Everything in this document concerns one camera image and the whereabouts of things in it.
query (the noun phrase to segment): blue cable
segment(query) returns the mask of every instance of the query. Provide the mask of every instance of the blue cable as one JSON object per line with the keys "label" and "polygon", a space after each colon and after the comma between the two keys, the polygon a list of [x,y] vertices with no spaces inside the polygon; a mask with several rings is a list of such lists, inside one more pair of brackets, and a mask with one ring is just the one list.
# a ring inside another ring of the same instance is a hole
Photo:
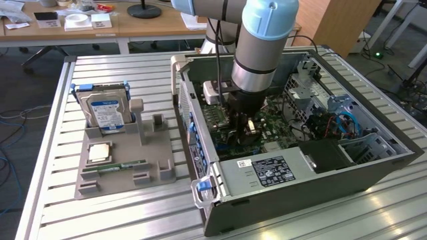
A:
{"label": "blue cable", "polygon": [[14,179],[15,179],[15,185],[17,185],[17,198],[15,198],[14,202],[7,206],[7,208],[3,209],[2,212],[0,212],[0,217],[1,217],[7,212],[7,210],[10,208],[13,208],[14,205],[19,202],[19,200],[22,198],[22,189],[21,189],[21,184],[19,184],[19,181],[18,181],[18,177],[15,176],[15,170],[14,170],[13,164],[3,157],[0,157],[0,159],[2,161],[5,161],[5,164],[7,164],[9,168],[11,169],[11,173],[13,173],[13,176],[14,176]]}
{"label": "blue cable", "polygon": [[5,125],[9,125],[9,126],[18,126],[21,128],[21,133],[19,133],[19,136],[15,138],[15,140],[11,141],[7,145],[0,147],[0,149],[5,149],[5,148],[10,147],[22,138],[23,133],[25,133],[25,126],[21,125],[21,124],[9,123],[9,122],[3,122],[3,121],[0,121],[0,124],[5,124]]}
{"label": "blue cable", "polygon": [[346,111],[341,111],[337,115],[336,115],[336,123],[337,123],[337,127],[338,127],[338,130],[345,134],[345,129],[342,128],[341,126],[341,119],[340,119],[340,115],[345,115],[350,118],[352,120],[352,123],[353,123],[353,126],[354,126],[354,129],[356,129],[356,132],[358,133],[358,135],[361,135],[361,132],[360,132],[360,125],[357,123],[357,120],[356,120],[356,117]]}

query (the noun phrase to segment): gray carpet floor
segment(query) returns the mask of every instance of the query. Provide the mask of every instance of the gray carpet floor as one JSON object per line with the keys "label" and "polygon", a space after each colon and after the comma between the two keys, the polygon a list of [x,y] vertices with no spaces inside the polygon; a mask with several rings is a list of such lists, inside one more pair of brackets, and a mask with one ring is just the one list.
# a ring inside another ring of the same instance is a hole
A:
{"label": "gray carpet floor", "polygon": [[[369,21],[365,29],[369,34],[374,32],[381,20],[384,19],[384,16],[385,15],[381,14]],[[372,52],[381,50],[382,41],[397,24],[398,22],[393,20],[388,25],[385,32],[372,48]],[[194,47],[200,47],[202,43],[201,40],[189,40],[188,42],[192,49]],[[408,28],[392,48],[394,55],[390,56],[384,54],[384,58],[380,60],[380,62],[384,65],[390,65],[394,70],[401,73],[402,77],[410,75],[413,69],[408,68],[406,64],[422,48],[424,44],[427,44],[425,34],[412,28]],[[118,54],[118,47],[113,43],[100,44],[100,50],[97,51],[91,49],[89,44],[63,46],[62,48],[70,55],[74,56]],[[55,51],[49,52],[31,64],[30,67],[34,70],[34,74],[26,75],[22,72],[19,64],[25,61],[30,54],[39,50],[39,47],[29,47],[27,49],[29,53],[23,54],[18,52],[15,47],[9,48],[6,54],[0,57],[0,112],[6,110],[23,110],[34,106],[47,105],[51,103],[54,90],[57,87],[57,79],[62,67],[62,56]],[[130,53],[169,52],[178,50],[186,50],[182,41],[158,41],[157,49],[150,48],[149,42],[138,42],[133,44]],[[365,74],[381,67],[377,63],[364,59],[358,54],[349,55],[346,57],[346,61],[361,74]],[[424,81],[425,76],[427,69],[424,69],[421,72],[418,80]],[[388,68],[369,74],[368,78],[378,87],[390,91],[396,90],[400,84],[398,78],[388,75]],[[39,116],[47,112],[47,109],[41,109],[31,112],[27,116]],[[14,239],[21,216],[21,208],[23,206],[23,199],[33,174],[46,121],[46,118],[26,120],[22,138],[15,144],[2,150],[15,168],[15,173],[21,184],[22,198],[13,206],[11,211],[0,216],[1,240]],[[7,122],[21,124],[22,119],[17,118]],[[17,126],[0,124],[0,141],[10,134],[11,131],[14,131],[15,128]],[[0,171],[0,182],[5,177],[5,174],[6,171]],[[15,197],[17,187],[14,178],[10,176],[3,186],[0,187],[0,209],[6,208],[14,201]]]}

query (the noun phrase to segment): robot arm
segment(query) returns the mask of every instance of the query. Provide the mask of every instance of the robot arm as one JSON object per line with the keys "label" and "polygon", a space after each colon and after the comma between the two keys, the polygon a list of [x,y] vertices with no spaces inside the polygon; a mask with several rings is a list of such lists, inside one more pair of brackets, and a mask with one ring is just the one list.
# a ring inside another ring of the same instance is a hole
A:
{"label": "robot arm", "polygon": [[297,0],[172,0],[182,13],[241,24],[228,105],[248,117],[260,110],[292,31]]}

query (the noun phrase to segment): desk leg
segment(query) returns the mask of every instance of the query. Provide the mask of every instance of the desk leg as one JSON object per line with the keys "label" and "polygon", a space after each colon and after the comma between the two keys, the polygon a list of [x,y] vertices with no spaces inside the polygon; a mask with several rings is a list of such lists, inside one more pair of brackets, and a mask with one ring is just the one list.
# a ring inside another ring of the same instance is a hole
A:
{"label": "desk leg", "polygon": [[400,37],[402,31],[406,29],[409,23],[412,22],[414,16],[418,14],[421,8],[422,7],[416,6],[413,11],[405,17],[404,22],[401,23],[400,27],[397,28],[397,30],[394,31],[392,37],[389,38],[389,41],[386,42],[386,45],[385,45],[386,48],[390,48],[393,46],[397,38]]}
{"label": "desk leg", "polygon": [[413,60],[410,63],[406,65],[409,68],[416,68],[422,60],[422,58],[427,57],[427,44],[420,50],[418,54],[414,56]]}
{"label": "desk leg", "polygon": [[126,37],[117,38],[120,54],[129,54],[129,39]]}
{"label": "desk leg", "polygon": [[385,16],[384,21],[381,21],[381,23],[380,23],[380,25],[378,25],[378,27],[377,27],[377,29],[376,29],[376,31],[374,31],[374,33],[373,33],[369,41],[368,41],[368,43],[366,43],[366,46],[368,46],[369,49],[372,48],[376,40],[378,39],[378,37],[380,37],[380,35],[381,35],[381,33],[382,33],[386,25],[389,24],[393,16],[396,15],[396,12],[397,12],[398,8],[401,7],[401,4],[402,4],[404,2],[405,2],[404,0],[397,0],[397,1],[394,2],[393,6],[392,6],[392,9],[389,10],[389,12],[388,12],[388,14],[386,14],[386,16]]}
{"label": "desk leg", "polygon": [[[294,35],[296,35],[296,31],[292,30],[290,33],[288,34],[288,36],[292,37],[292,36],[294,36]],[[285,44],[284,44],[285,47],[290,47],[290,46],[292,46],[293,39],[294,39],[294,37],[288,38],[288,39],[285,40]]]}

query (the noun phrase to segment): light blue robot joint cap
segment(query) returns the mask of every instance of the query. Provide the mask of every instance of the light blue robot joint cap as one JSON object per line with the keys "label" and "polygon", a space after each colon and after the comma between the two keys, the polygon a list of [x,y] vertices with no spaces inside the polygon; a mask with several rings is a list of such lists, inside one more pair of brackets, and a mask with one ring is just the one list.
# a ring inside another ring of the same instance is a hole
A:
{"label": "light blue robot joint cap", "polygon": [[170,0],[170,3],[177,11],[194,16],[193,0]]}
{"label": "light blue robot joint cap", "polygon": [[241,14],[244,28],[261,40],[282,39],[293,29],[297,11],[297,0],[246,0]]}

